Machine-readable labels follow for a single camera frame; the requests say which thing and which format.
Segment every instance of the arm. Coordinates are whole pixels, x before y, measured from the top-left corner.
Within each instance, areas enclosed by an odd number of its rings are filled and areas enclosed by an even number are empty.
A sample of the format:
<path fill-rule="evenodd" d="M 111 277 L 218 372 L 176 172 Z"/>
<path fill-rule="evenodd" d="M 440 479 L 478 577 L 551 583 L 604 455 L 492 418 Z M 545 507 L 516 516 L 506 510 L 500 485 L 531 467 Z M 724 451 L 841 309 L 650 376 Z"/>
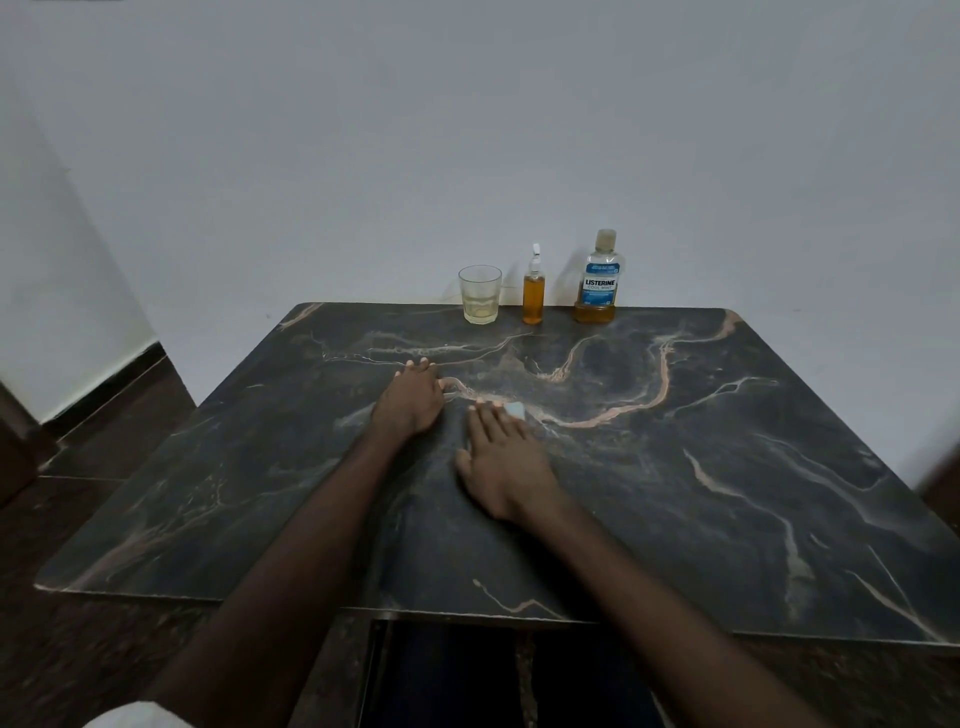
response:
<path fill-rule="evenodd" d="M 286 725 L 336 612 L 377 485 L 397 451 L 443 407 L 436 367 L 407 362 L 367 431 L 145 699 L 198 728 Z"/>
<path fill-rule="evenodd" d="M 478 403 L 468 427 L 473 454 L 460 450 L 457 469 L 469 493 L 494 518 L 536 536 L 573 571 L 690 725 L 826 725 L 564 493 L 525 423 Z"/>

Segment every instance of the hand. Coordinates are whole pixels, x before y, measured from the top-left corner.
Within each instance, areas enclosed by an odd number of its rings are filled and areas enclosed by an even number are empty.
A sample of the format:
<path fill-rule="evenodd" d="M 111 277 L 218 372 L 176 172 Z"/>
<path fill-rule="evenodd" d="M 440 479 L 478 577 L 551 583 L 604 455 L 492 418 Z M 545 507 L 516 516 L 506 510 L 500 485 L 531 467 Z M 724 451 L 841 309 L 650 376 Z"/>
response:
<path fill-rule="evenodd" d="M 524 525 L 525 512 L 563 493 L 546 450 L 525 422 L 478 400 L 467 426 L 473 453 L 457 450 L 457 472 L 491 516 Z"/>
<path fill-rule="evenodd" d="M 416 365 L 410 360 L 377 400 L 370 427 L 390 432 L 402 443 L 434 424 L 442 409 L 444 387 L 437 379 L 437 365 L 426 357 Z"/>

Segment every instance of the bottle cap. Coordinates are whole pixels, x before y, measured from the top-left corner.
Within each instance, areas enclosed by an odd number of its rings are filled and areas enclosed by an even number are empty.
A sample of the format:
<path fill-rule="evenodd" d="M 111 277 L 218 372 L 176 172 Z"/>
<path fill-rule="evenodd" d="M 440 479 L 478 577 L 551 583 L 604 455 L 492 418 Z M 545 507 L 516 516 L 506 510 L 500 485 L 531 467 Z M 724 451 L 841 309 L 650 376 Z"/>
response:
<path fill-rule="evenodd" d="M 616 231 L 601 230 L 597 232 L 597 250 L 601 253 L 612 253 L 616 244 Z"/>

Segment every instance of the orange liquid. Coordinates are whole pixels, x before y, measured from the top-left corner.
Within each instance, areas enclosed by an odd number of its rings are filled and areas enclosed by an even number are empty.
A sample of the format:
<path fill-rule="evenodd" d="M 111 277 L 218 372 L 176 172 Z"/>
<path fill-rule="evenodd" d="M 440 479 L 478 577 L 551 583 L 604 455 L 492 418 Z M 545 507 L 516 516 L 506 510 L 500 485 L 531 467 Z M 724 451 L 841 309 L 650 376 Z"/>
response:
<path fill-rule="evenodd" d="M 523 278 L 523 323 L 539 324 L 543 321 L 543 289 L 546 279 Z"/>
<path fill-rule="evenodd" d="M 616 315 L 616 306 L 611 305 L 584 305 L 580 303 L 584 299 L 583 284 L 580 284 L 580 291 L 577 293 L 577 303 L 573 305 L 573 320 L 581 324 L 608 324 Z"/>

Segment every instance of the listerine bottle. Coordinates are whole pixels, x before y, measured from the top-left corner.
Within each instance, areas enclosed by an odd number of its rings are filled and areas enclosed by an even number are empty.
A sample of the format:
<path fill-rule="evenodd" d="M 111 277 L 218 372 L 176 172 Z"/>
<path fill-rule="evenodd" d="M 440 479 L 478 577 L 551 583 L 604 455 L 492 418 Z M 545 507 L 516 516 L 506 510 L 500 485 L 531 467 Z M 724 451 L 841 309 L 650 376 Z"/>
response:
<path fill-rule="evenodd" d="M 573 306 L 573 318 L 582 324 L 606 324 L 613 320 L 616 285 L 623 255 L 615 253 L 616 231 L 597 232 L 596 249 L 587 257 L 580 279 L 580 292 Z"/>

